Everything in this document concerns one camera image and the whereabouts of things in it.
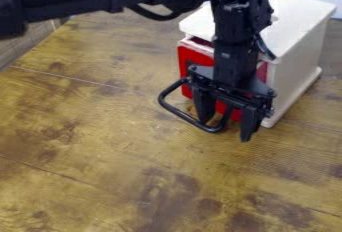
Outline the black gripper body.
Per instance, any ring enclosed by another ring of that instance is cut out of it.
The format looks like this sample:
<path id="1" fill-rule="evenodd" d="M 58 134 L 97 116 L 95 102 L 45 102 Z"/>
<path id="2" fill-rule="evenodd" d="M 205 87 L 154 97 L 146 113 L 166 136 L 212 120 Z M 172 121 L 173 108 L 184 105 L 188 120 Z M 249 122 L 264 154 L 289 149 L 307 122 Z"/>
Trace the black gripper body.
<path id="1" fill-rule="evenodd" d="M 261 110 L 262 116 L 273 113 L 276 91 L 258 79 L 257 67 L 260 39 L 257 36 L 234 41 L 214 40 L 214 66 L 192 65 L 192 90 L 208 90 L 213 98 L 229 108 L 244 111 L 248 106 Z"/>

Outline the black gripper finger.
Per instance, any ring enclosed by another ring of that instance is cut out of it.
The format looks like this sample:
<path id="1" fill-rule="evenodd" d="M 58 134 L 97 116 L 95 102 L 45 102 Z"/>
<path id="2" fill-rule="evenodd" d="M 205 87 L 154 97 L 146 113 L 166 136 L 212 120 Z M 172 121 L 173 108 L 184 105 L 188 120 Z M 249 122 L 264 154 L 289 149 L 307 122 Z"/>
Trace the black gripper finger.
<path id="1" fill-rule="evenodd" d="M 193 100 L 200 121 L 208 123 L 216 115 L 217 100 L 208 90 L 200 88 L 193 89 Z"/>
<path id="2" fill-rule="evenodd" d="M 264 120 L 261 110 L 254 106 L 248 106 L 242 112 L 241 120 L 241 141 L 249 142 L 253 134 L 258 131 Z"/>

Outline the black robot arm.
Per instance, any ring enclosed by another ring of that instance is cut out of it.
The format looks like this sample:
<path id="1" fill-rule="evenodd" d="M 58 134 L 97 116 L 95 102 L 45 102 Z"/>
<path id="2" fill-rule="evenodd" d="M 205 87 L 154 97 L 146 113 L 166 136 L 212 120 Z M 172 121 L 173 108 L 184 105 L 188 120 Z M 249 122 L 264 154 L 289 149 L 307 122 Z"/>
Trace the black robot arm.
<path id="1" fill-rule="evenodd" d="M 269 0 L 0 0 L 0 39 L 21 37 L 31 23 L 129 9 L 169 21 L 212 4 L 216 24 L 214 65 L 194 64 L 188 75 L 160 94 L 160 104 L 190 124 L 221 132 L 234 110 L 242 111 L 241 140 L 248 142 L 273 115 L 276 91 L 258 79 L 261 54 L 272 55 L 261 32 L 272 25 Z"/>

